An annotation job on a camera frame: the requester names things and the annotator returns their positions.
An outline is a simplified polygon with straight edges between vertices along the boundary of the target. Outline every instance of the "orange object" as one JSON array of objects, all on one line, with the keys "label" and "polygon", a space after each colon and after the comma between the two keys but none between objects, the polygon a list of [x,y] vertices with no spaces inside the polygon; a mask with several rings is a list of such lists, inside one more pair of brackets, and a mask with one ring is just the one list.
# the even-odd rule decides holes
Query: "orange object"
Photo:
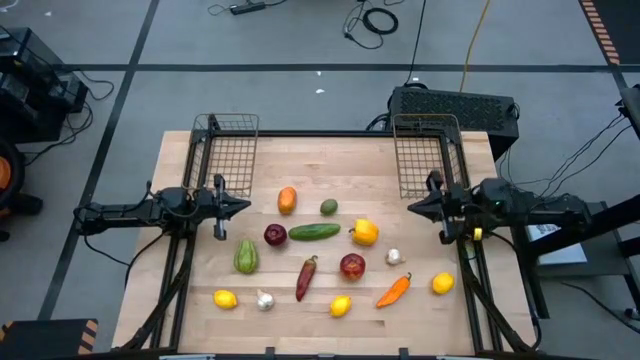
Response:
[{"label": "orange object", "polygon": [[382,295],[380,300],[378,300],[376,307],[379,309],[381,307],[385,307],[387,305],[391,305],[394,302],[396,302],[396,300],[398,300],[411,285],[410,280],[411,280],[411,273],[409,273],[409,276],[403,276],[400,279],[398,279],[393,284],[391,289],[389,289],[384,295]]},{"label": "orange object", "polygon": [[278,195],[278,210],[281,214],[288,215],[296,208],[296,189],[291,186],[280,190]]},{"label": "orange object", "polygon": [[6,189],[11,180],[11,165],[7,159],[0,156],[0,189]]}]

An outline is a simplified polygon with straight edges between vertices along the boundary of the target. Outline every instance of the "power strip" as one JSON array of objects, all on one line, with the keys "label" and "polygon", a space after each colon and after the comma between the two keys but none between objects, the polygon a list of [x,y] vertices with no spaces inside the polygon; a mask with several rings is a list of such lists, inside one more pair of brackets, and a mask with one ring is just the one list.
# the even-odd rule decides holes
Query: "power strip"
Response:
[{"label": "power strip", "polygon": [[266,7],[267,6],[264,4],[264,2],[256,2],[256,3],[250,2],[244,5],[232,6],[229,8],[229,11],[231,11],[233,15],[240,15],[240,14],[246,14],[246,13],[250,13],[258,10],[264,10]]}]

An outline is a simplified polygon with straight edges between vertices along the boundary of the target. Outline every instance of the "yellow cable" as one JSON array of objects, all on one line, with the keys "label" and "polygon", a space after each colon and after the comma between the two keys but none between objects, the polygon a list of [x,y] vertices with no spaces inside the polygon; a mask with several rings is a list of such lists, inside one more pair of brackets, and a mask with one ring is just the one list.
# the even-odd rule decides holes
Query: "yellow cable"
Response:
[{"label": "yellow cable", "polygon": [[489,4],[491,4],[491,0],[487,0],[487,3],[484,4],[484,10],[482,10],[482,15],[480,15],[480,20],[478,21],[476,30],[473,32],[471,43],[469,43],[469,49],[467,50],[467,59],[464,61],[464,70],[462,71],[462,81],[460,82],[460,92],[462,92],[462,89],[464,88],[464,80],[467,77],[467,68],[469,67],[469,59],[471,59],[471,49],[473,49],[473,43],[476,41],[476,36],[478,36],[478,31],[480,30],[480,26],[482,26],[482,22],[484,21],[484,16],[487,14],[487,9],[489,9]]}]

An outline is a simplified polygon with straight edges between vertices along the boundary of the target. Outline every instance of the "garlic bulb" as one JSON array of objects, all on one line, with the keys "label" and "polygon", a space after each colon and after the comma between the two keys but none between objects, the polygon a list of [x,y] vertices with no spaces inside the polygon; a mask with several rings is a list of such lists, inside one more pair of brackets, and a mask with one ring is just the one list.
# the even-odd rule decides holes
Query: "garlic bulb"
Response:
[{"label": "garlic bulb", "polygon": [[389,265],[398,265],[405,262],[406,259],[400,255],[400,251],[398,249],[391,249],[387,252],[385,261]]},{"label": "garlic bulb", "polygon": [[258,300],[257,300],[258,309],[262,311],[267,311],[273,307],[274,303],[275,303],[275,300],[273,299],[273,296],[271,294],[267,294],[266,292],[258,289]]}]

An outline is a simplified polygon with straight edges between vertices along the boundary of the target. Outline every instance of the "floor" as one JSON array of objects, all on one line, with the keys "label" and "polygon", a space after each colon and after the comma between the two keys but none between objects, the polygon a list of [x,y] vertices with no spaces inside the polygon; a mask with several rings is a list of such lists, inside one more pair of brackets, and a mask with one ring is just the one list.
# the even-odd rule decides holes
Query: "floor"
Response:
[{"label": "floor", "polygon": [[[0,0],[0,8],[10,3]],[[341,34],[354,1],[291,0],[238,17],[212,17],[206,9],[214,3],[22,0],[0,12],[3,26],[31,27],[65,63],[115,84],[106,100],[89,101],[94,124],[77,142],[28,168],[25,190],[42,197],[45,208],[35,218],[7,224],[13,238],[0,248],[0,263],[10,269],[0,274],[0,323],[94,317],[100,323],[96,350],[108,350],[125,269],[82,242],[66,241],[71,210],[87,199],[138,199],[153,174],[163,132],[189,129],[202,112],[256,113],[263,129],[363,129],[406,79],[421,6],[406,1],[390,8],[400,20],[398,31],[385,37],[382,48],[367,51]],[[483,5],[427,1],[416,56],[420,71],[413,77],[433,89],[458,89]],[[354,36],[367,44],[378,41],[362,30]],[[612,74],[577,0],[493,0],[471,64],[476,66],[466,91],[508,95],[520,104],[520,139],[510,162],[515,181],[550,176],[617,115],[618,87],[625,80],[640,83],[638,66],[623,65]],[[90,86],[97,95],[108,90]],[[594,144],[576,169],[595,158],[617,129]],[[640,158],[631,154],[639,150],[635,134],[624,132],[561,191],[609,204],[635,195]],[[638,230],[628,226],[623,238]],[[136,237],[135,230],[110,230],[90,241],[129,260]],[[70,256],[68,268],[57,266],[61,254]],[[64,281],[50,286],[52,278]],[[632,305],[621,279],[575,282],[616,311]],[[551,319],[542,320],[544,351],[602,359],[637,355],[636,335],[584,295],[556,282],[543,287],[551,312]]]}]

